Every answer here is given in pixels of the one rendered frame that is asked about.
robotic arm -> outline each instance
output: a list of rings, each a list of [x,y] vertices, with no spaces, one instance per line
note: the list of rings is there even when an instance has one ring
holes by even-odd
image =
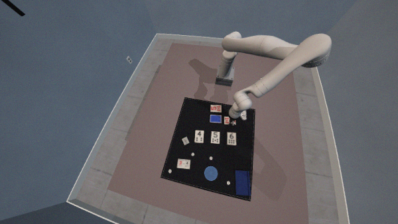
[[[300,66],[313,68],[321,65],[328,59],[331,45],[332,41],[326,34],[312,35],[298,46],[274,36],[241,38],[238,32],[227,35],[222,40],[222,47],[225,51],[218,77],[226,77],[237,52],[282,60],[259,81],[233,95],[235,103],[230,109],[230,117],[237,119],[243,111],[252,106],[248,93],[252,93],[255,97],[261,97],[276,87],[296,68]]]

blue circle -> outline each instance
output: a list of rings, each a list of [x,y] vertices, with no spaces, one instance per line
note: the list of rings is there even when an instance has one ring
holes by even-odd
[[[208,166],[204,170],[204,177],[209,181],[215,180],[217,178],[217,176],[218,176],[218,172],[214,166]]]

white playing card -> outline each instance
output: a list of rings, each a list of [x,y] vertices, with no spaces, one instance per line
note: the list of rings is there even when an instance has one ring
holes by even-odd
[[[236,145],[236,133],[227,133],[227,145]]]
[[[221,113],[221,105],[211,105],[210,112]]]
[[[220,143],[220,132],[219,131],[212,131],[211,143],[213,143],[213,144],[219,144]]]
[[[224,117],[224,124],[229,125],[230,123],[230,117]]]
[[[204,131],[195,130],[195,143],[203,143],[204,142]]]
[[[185,160],[182,158],[179,158],[177,161],[177,168],[179,169],[190,169],[190,160]]]
[[[188,137],[183,138],[183,139],[182,139],[182,142],[184,143],[184,145],[189,144]]]
[[[243,111],[243,112],[241,113],[241,118],[242,118],[242,120],[246,121],[246,119],[247,119],[247,113],[246,113],[246,111]]]

black mat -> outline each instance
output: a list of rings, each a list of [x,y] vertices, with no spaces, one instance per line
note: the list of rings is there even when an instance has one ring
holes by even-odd
[[[211,111],[212,105],[221,112]],[[230,108],[222,103],[184,99],[162,178],[250,201],[255,110],[246,111],[246,120],[240,117],[225,124]],[[220,136],[219,144],[212,135]]]

blue rectangle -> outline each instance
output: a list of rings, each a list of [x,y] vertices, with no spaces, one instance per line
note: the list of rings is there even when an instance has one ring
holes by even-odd
[[[235,170],[235,183],[237,196],[250,196],[249,171]]]
[[[210,115],[211,123],[221,123],[221,115]]]

